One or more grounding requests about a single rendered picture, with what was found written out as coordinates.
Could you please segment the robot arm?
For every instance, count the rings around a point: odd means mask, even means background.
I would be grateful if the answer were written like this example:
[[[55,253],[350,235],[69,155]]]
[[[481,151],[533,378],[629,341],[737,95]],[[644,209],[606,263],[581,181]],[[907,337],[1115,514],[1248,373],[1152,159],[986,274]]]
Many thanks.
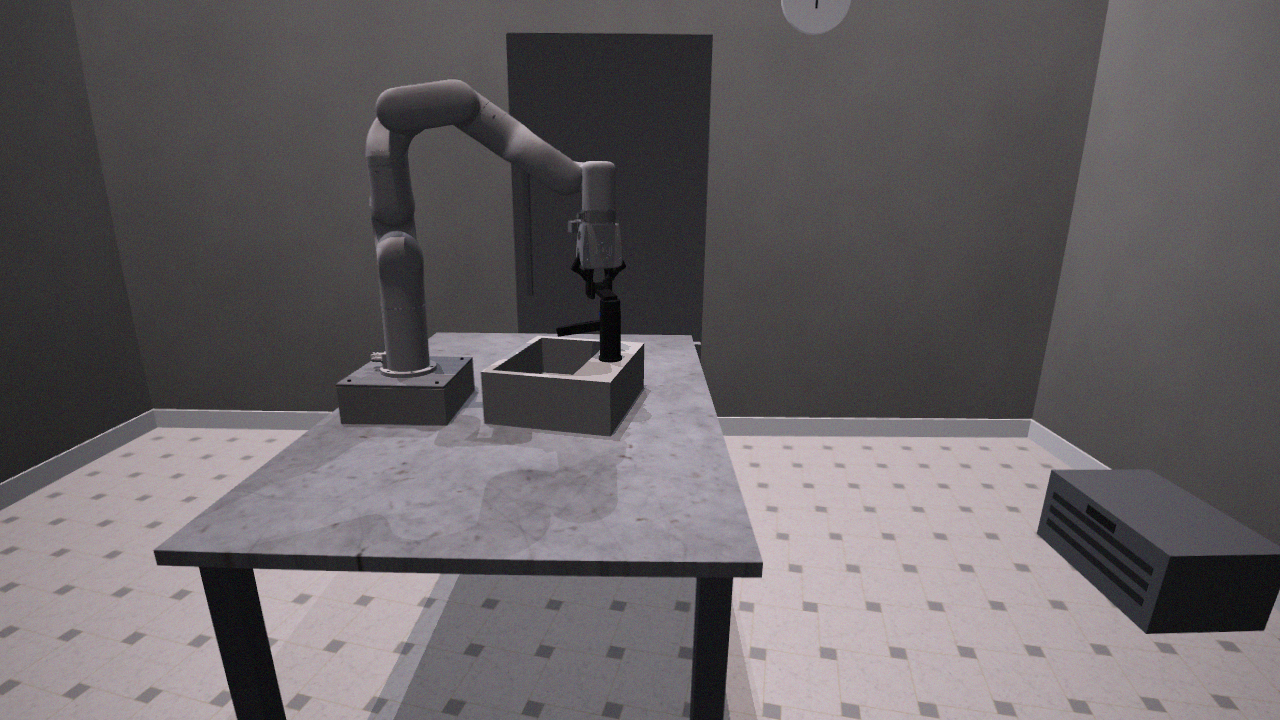
[[[568,222],[570,233],[579,233],[582,222],[614,223],[616,168],[612,161],[572,161],[460,79],[387,88],[376,115],[366,161],[387,352],[372,352],[371,361],[383,364],[381,375],[428,375],[436,363],[429,359],[424,259],[413,219],[412,138],[454,124],[556,193],[582,192],[581,222]]]

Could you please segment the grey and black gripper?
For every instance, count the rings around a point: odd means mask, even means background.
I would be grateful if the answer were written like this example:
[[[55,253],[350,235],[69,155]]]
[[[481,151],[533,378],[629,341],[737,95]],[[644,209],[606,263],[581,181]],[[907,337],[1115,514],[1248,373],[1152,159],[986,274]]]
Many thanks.
[[[588,222],[582,222],[582,224],[579,225],[576,259],[571,270],[586,281],[588,299],[595,299],[594,269],[604,269],[603,284],[612,291],[612,281],[626,268],[620,224]],[[580,264],[585,268],[584,270],[580,269]]]

